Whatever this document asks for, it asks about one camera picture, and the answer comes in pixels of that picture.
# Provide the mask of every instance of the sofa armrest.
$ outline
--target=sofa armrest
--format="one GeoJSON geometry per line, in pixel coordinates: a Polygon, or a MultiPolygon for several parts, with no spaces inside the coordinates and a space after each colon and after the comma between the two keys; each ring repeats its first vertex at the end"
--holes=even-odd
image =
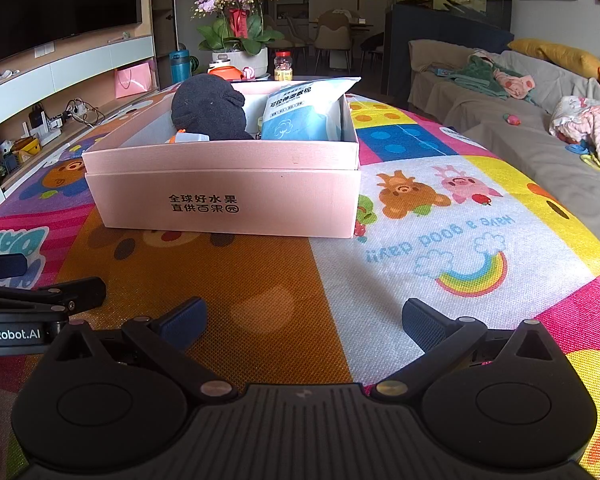
{"type": "Polygon", "coordinates": [[[445,68],[462,68],[474,50],[443,41],[412,40],[409,42],[411,68],[416,72],[424,72],[433,63],[445,68]]]}

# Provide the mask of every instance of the white flower pot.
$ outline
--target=white flower pot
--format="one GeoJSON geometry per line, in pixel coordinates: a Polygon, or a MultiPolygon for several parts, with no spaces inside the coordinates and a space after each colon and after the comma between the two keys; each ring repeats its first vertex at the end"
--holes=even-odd
{"type": "Polygon", "coordinates": [[[269,57],[267,55],[267,47],[263,47],[262,50],[252,56],[248,52],[212,52],[211,59],[213,61],[218,59],[218,56],[225,54],[229,57],[229,61],[238,70],[243,70],[244,67],[250,66],[255,70],[256,77],[262,77],[267,73],[267,65],[269,63],[269,57]]]}

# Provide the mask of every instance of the colorful tablecloth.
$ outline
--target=colorful tablecloth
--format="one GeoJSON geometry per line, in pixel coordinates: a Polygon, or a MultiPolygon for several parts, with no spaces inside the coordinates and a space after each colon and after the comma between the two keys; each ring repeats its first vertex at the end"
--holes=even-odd
{"type": "MultiPolygon", "coordinates": [[[[600,243],[556,199],[455,131],[351,95],[363,172],[354,238],[106,228],[80,156],[163,97],[91,130],[0,206],[0,254],[29,261],[0,285],[100,276],[107,301],[84,314],[94,328],[201,296],[208,329],[187,354],[240,387],[375,383],[420,355],[400,325],[411,297],[492,328],[536,317],[598,407],[582,465],[600,478],[600,243]]],[[[37,359],[0,358],[0,480],[23,464],[10,409],[37,359]]]]}

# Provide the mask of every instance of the yellow pillow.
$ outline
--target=yellow pillow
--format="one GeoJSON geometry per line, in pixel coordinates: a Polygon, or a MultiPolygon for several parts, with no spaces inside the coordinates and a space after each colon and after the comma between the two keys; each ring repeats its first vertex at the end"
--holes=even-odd
{"type": "Polygon", "coordinates": [[[543,40],[513,40],[509,48],[520,54],[551,61],[582,77],[598,78],[600,60],[586,50],[543,40]]]}

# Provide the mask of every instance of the green blanket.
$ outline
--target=green blanket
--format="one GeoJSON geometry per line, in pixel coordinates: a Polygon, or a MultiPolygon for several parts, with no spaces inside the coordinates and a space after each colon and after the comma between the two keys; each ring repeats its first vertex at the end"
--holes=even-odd
{"type": "Polygon", "coordinates": [[[453,72],[448,79],[463,88],[506,100],[509,97],[493,77],[493,66],[478,56],[470,56],[464,68],[453,72]]]}

